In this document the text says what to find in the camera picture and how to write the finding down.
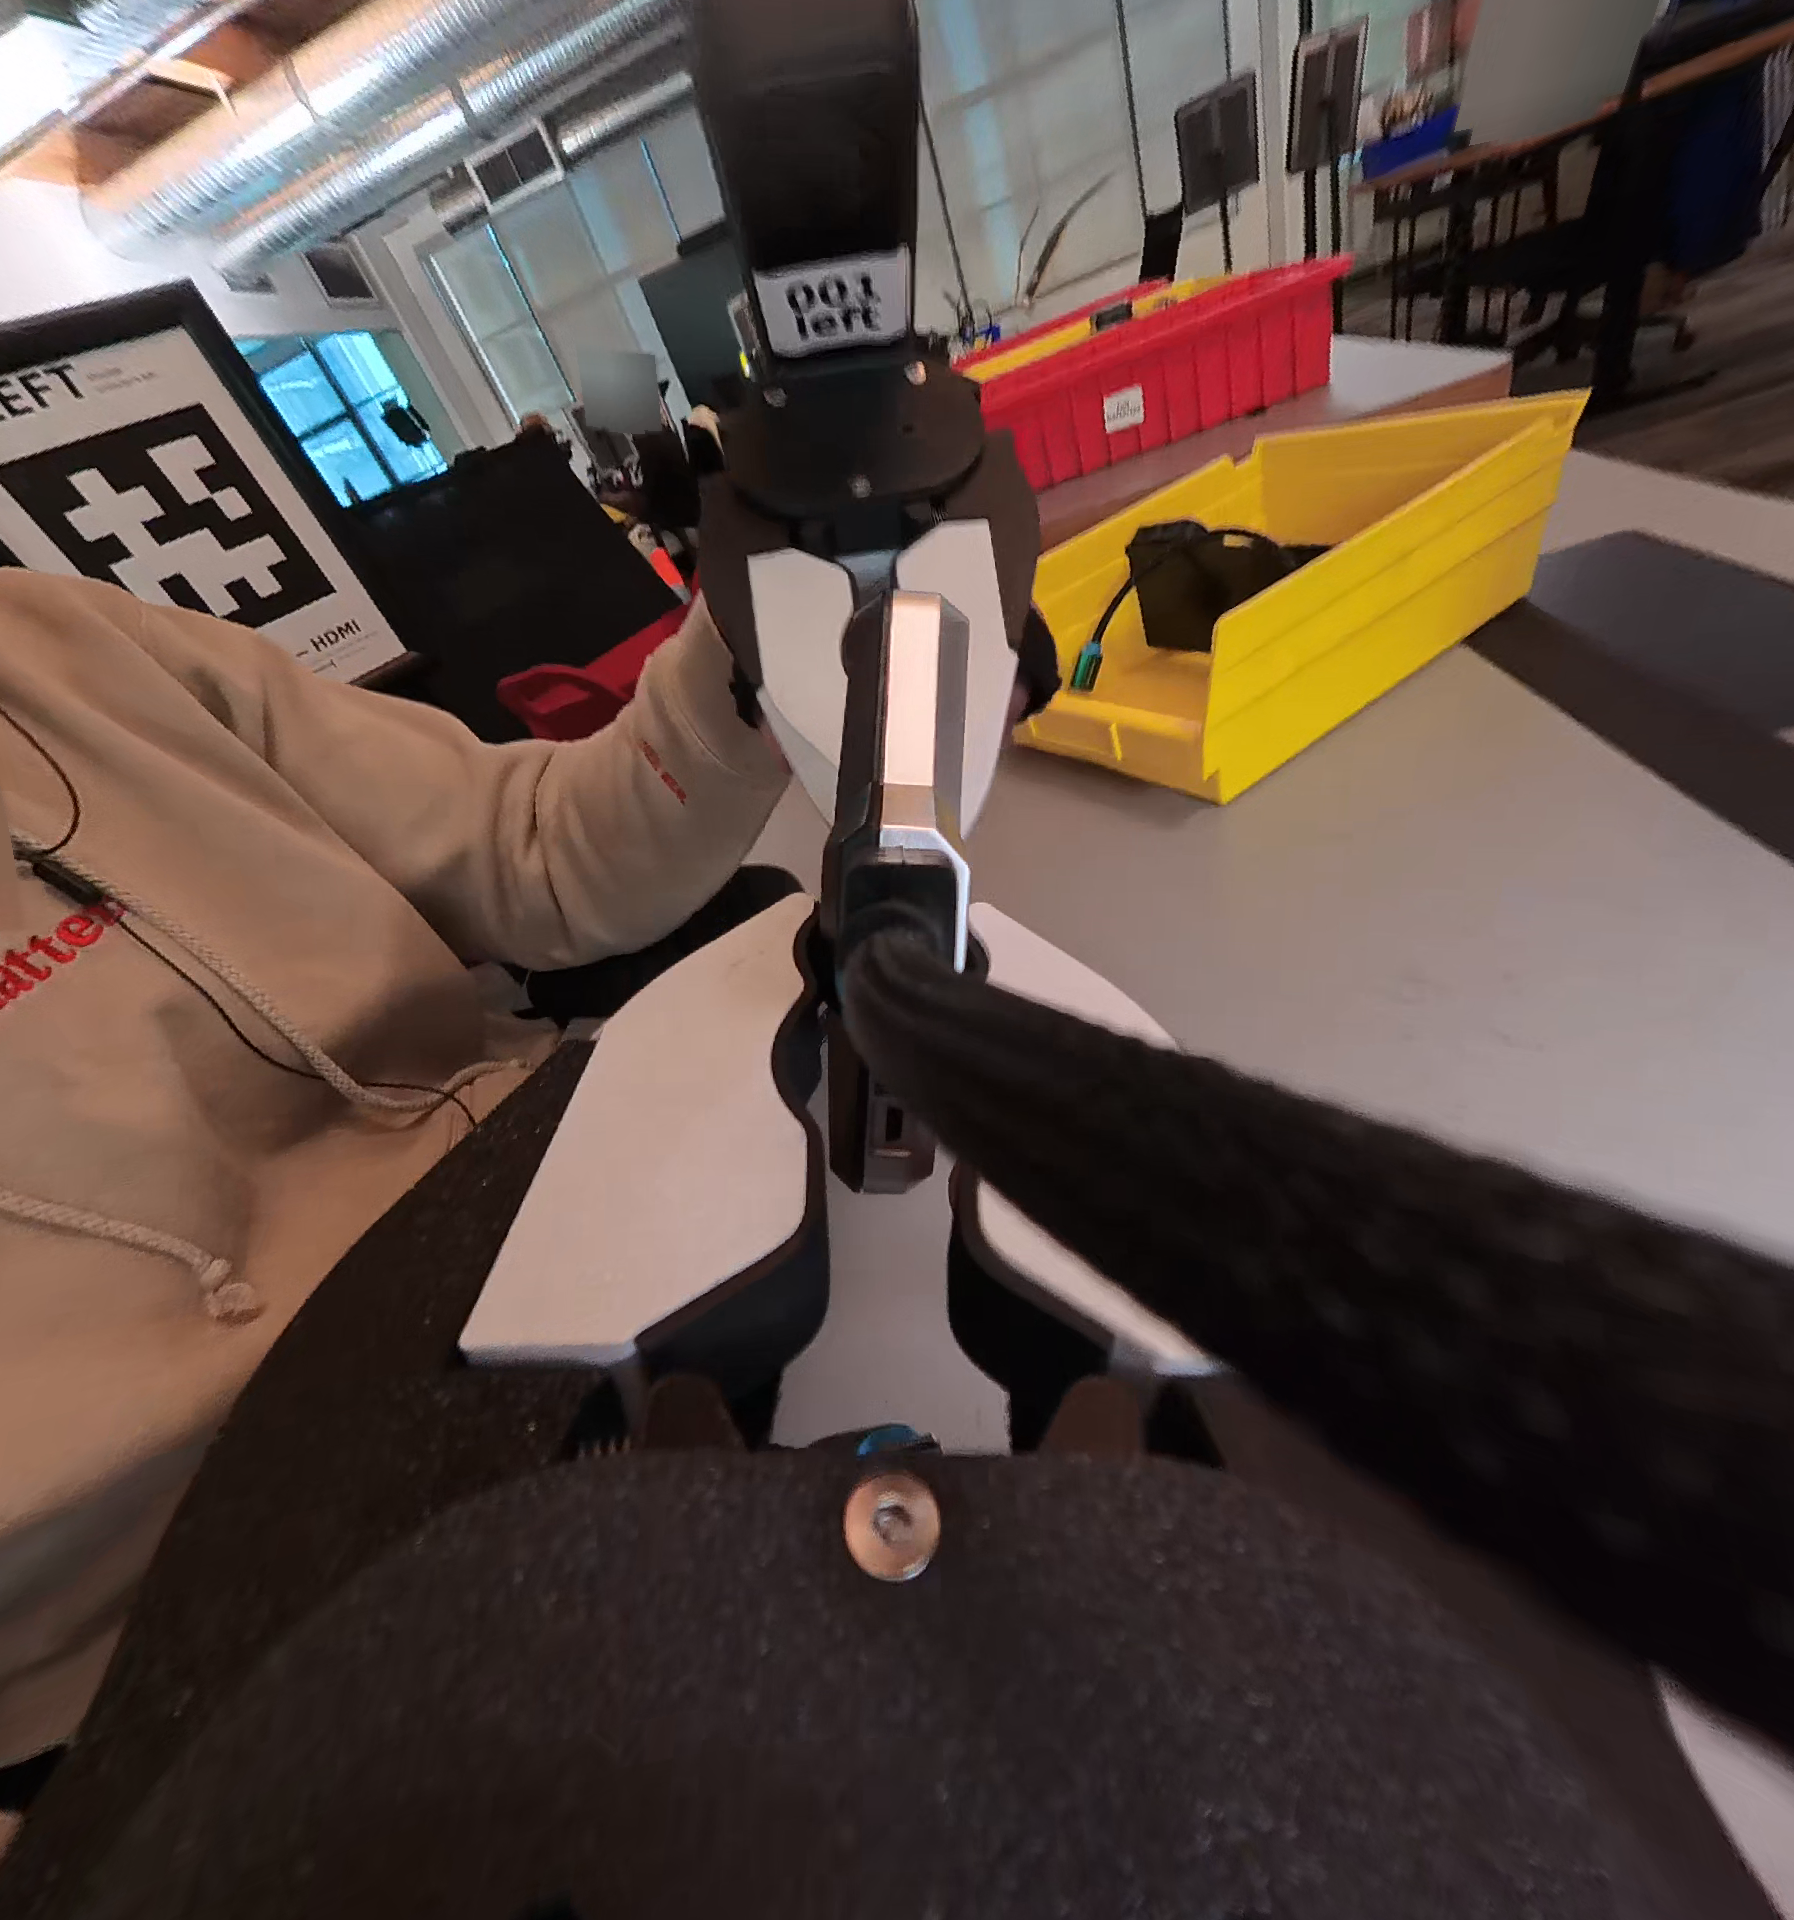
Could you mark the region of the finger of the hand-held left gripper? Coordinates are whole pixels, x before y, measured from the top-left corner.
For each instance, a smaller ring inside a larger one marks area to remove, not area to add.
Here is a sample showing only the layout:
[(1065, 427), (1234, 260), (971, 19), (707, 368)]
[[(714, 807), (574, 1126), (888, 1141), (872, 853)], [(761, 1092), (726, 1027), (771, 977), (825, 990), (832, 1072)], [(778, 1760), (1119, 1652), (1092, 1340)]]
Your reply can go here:
[(786, 546), (751, 556), (746, 583), (763, 723), (792, 779), (821, 818), (833, 818), (855, 581), (844, 565)]
[(939, 522), (896, 560), (896, 778), (929, 785), (952, 836), (982, 818), (1018, 677), (991, 526)]

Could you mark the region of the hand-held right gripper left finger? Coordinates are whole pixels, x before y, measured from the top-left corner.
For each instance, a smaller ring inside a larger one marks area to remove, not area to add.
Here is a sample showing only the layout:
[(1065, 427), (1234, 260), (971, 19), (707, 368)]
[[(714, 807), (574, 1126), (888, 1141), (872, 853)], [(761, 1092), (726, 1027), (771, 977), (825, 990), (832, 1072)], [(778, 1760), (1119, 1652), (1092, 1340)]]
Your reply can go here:
[(604, 1017), (458, 1352), (778, 1374), (827, 1307), (819, 1029), (790, 891)]

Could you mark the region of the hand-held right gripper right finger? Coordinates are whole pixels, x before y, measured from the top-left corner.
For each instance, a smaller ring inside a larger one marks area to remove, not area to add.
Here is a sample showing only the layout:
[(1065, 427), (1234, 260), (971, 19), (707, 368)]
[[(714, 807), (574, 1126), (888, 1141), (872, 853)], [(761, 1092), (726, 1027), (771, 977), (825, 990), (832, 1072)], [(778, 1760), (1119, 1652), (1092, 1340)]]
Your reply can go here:
[[(990, 904), (970, 912), (971, 947), (987, 979), (1007, 993), (1063, 1011), (1112, 1033), (1177, 1049), (1172, 1033), (1119, 986), (1067, 956)], [(1126, 1288), (1036, 1226), (987, 1182), (957, 1198), (952, 1216), (976, 1266), (1007, 1293), (1054, 1317), (1132, 1379), (1212, 1379), (1216, 1357), (1144, 1307)]]

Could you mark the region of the silver and black port hub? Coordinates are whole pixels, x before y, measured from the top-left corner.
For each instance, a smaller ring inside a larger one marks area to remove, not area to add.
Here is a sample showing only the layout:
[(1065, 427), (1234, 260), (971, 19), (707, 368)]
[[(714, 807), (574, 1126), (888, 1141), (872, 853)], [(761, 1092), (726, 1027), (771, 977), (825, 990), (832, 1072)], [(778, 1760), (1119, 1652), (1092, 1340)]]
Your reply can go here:
[(830, 1170), (855, 1193), (903, 1193), (936, 1161), (929, 1126), (883, 1087), (848, 1033), (844, 975), (855, 950), (883, 933), (964, 966), (968, 645), (964, 616), (924, 590), (879, 592), (842, 631), (836, 794), (810, 958), (821, 987)]

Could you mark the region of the person's left forearm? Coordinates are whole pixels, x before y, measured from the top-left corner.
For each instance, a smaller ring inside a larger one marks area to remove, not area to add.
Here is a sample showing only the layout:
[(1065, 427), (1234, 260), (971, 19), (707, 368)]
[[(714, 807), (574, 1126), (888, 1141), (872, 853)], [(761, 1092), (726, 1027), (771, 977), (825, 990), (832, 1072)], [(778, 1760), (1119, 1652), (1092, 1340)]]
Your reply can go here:
[(472, 960), (565, 969), (652, 946), (733, 878), (788, 791), (695, 598), (629, 701), (568, 741), (404, 727), (382, 868)]

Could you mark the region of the black adapter with green plug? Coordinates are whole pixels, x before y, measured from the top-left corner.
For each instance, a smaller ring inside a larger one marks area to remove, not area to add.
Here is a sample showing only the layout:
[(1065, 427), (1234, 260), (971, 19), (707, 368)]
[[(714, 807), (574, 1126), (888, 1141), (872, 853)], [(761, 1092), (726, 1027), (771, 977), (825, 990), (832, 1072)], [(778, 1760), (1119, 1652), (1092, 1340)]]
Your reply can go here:
[(1152, 651), (1208, 655), (1226, 614), (1330, 549), (1328, 544), (1278, 542), (1243, 526), (1212, 527), (1197, 520), (1138, 526), (1124, 547), (1124, 581), (1077, 650), (1067, 689), (1096, 689), (1103, 641), (1126, 599), (1133, 598), (1140, 636)]

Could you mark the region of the small red container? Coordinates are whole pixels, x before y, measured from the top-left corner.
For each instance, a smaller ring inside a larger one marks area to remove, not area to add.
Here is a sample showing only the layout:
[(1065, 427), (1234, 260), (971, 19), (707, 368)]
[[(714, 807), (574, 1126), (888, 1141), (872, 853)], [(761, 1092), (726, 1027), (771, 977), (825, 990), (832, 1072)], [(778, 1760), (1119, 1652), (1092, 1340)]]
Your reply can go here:
[(530, 737), (582, 741), (604, 732), (629, 707), (643, 657), (615, 653), (584, 666), (539, 663), (495, 684), (495, 699)]

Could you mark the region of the dark panel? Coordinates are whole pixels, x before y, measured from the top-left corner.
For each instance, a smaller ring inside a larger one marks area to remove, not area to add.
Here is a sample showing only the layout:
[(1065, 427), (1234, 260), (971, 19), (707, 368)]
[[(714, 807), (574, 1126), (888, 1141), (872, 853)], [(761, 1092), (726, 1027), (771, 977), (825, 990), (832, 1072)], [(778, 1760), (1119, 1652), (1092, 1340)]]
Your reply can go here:
[(525, 735), (504, 679), (582, 668), (683, 599), (543, 435), (335, 509), (339, 546), (419, 666), (404, 691), (483, 741)]

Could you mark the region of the red plastic bin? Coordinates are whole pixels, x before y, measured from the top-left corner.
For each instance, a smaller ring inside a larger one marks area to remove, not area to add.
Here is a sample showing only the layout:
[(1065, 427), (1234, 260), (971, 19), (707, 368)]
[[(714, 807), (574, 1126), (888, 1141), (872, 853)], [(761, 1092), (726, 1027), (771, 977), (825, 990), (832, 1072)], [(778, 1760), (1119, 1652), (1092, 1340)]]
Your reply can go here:
[(1147, 317), (978, 383), (1034, 492), (1114, 468), (1321, 389), (1349, 251), (1177, 279)]

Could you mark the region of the black monitor on stand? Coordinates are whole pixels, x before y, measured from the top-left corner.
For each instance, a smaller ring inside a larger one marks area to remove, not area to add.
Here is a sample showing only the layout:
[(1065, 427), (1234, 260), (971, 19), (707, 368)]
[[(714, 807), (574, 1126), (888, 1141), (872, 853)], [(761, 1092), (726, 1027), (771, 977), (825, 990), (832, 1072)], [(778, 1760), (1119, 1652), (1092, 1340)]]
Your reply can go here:
[(1283, 171), (1328, 171), (1358, 152), (1369, 15), (1298, 36), (1289, 61)]
[(1261, 182), (1257, 72), (1245, 68), (1177, 103), (1172, 136), (1182, 214), (1226, 210)]

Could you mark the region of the person's beige hoodie torso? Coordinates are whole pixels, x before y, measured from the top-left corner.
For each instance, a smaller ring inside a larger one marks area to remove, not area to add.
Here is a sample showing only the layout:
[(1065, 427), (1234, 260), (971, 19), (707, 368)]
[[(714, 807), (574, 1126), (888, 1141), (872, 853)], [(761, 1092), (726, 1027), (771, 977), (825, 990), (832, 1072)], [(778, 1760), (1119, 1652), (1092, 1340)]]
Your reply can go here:
[(0, 570), (0, 1770), (72, 1739), (230, 1404), (545, 1057), (382, 868), (431, 707)]

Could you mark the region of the black framed marker sign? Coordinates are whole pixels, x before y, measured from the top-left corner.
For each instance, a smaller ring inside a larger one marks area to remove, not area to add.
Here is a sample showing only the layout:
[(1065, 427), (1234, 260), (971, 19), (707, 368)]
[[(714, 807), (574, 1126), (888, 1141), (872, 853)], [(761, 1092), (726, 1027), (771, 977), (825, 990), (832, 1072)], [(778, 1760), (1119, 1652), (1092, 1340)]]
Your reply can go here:
[(354, 686), (422, 668), (187, 279), (0, 323), (0, 565), (208, 614)]

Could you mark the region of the wooden desk with black legs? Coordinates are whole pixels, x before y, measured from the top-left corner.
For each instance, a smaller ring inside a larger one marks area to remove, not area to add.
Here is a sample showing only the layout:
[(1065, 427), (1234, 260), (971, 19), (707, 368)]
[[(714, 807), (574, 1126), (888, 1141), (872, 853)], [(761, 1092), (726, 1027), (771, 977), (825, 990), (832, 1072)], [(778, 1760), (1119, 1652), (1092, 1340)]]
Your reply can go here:
[(1691, 345), (1670, 291), (1737, 262), (1794, 153), (1794, 4), (1486, 4), (1442, 149), (1359, 190), (1389, 234), (1387, 317), (1433, 301), (1444, 345), (1524, 369), (1588, 360), (1595, 412), (1632, 401), (1637, 334)]

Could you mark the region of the silver air duct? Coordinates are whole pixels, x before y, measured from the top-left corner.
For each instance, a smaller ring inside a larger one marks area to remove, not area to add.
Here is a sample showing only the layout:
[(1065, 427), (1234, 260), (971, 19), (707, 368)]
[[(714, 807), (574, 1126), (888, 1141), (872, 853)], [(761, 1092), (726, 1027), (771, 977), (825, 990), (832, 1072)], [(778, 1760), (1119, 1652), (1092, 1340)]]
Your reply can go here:
[(359, 4), (83, 187), (109, 254), (202, 247), (246, 282), (333, 242), (587, 83), (667, 52), (669, 1)]

